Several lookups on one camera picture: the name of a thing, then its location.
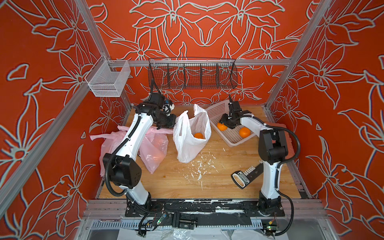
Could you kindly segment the white translucent plastic bag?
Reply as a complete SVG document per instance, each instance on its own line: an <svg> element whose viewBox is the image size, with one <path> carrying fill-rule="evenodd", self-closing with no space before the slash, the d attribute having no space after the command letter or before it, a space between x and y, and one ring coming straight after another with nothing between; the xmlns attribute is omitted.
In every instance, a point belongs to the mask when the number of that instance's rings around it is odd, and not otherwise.
<svg viewBox="0 0 384 240"><path fill-rule="evenodd" d="M205 138L196 139L195 133L202 133ZM210 119L205 109L195 104L194 117L191 119L188 116L188 111L184 111L176 118L173 129L173 141L179 162L187 164L194 160L206 146L211 135Z"/></svg>

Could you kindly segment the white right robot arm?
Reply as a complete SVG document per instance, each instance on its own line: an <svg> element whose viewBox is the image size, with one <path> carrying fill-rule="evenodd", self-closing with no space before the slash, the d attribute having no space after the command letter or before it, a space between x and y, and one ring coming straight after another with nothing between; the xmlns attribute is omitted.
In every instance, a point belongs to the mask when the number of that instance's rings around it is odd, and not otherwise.
<svg viewBox="0 0 384 240"><path fill-rule="evenodd" d="M301 151L301 144L296 134L284 127L271 126L250 111L242 110L238 101L229 100L229 113L223 114L219 123L230 129L244 126L259 138L258 152L262 160L255 168L250 168L249 173L236 171L231 175L234 183L244 189L259 175L263 175L263 185L257 203L258 213L269 217L282 208L281 197L286 198L291 205L291 216L288 225L278 231L277 227L270 224L263 226L266 236L281 236L291 227L294 220L294 203L290 197L280 191L280 176L283 164L296 159Z"/></svg>

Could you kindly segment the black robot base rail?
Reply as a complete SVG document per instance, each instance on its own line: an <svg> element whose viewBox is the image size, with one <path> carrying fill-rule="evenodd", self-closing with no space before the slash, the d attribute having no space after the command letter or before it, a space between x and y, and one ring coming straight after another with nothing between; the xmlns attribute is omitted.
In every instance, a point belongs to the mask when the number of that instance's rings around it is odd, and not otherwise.
<svg viewBox="0 0 384 240"><path fill-rule="evenodd" d="M257 199L155 199L148 211L127 201L125 216L138 222L146 217L142 230L181 228L262 229L267 222L286 216L282 207L261 214Z"/></svg>

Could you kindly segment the pink plastic bag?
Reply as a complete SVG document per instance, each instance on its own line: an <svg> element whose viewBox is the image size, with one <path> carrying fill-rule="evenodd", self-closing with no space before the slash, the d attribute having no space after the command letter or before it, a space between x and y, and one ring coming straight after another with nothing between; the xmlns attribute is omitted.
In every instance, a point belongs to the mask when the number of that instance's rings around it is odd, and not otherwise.
<svg viewBox="0 0 384 240"><path fill-rule="evenodd" d="M101 135L91 135L90 139L93 140L101 140L104 139L104 142L101 145L101 153L99 157L100 163L100 176L103 177L105 175L105 167L103 164L103 157L105 154L111 154L123 141L126 131L117 131L111 132L110 134L101 134Z"/></svg>
<svg viewBox="0 0 384 240"><path fill-rule="evenodd" d="M147 170L153 174L167 155L169 140L167 135L172 130L150 127L140 145L140 156Z"/></svg>

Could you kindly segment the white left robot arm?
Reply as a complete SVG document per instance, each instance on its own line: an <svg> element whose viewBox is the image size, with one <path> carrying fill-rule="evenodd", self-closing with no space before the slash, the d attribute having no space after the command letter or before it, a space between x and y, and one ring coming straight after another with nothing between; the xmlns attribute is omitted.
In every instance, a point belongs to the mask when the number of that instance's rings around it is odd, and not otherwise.
<svg viewBox="0 0 384 240"><path fill-rule="evenodd" d="M172 114L175 105L166 101L158 104L141 103L134 106L135 115L122 142L111 154L105 154L105 185L111 195L127 199L141 212L159 212L162 208L152 206L151 194L141 182L142 169L136 163L137 154L145 135L153 125L157 129L172 129L176 115Z"/></svg>

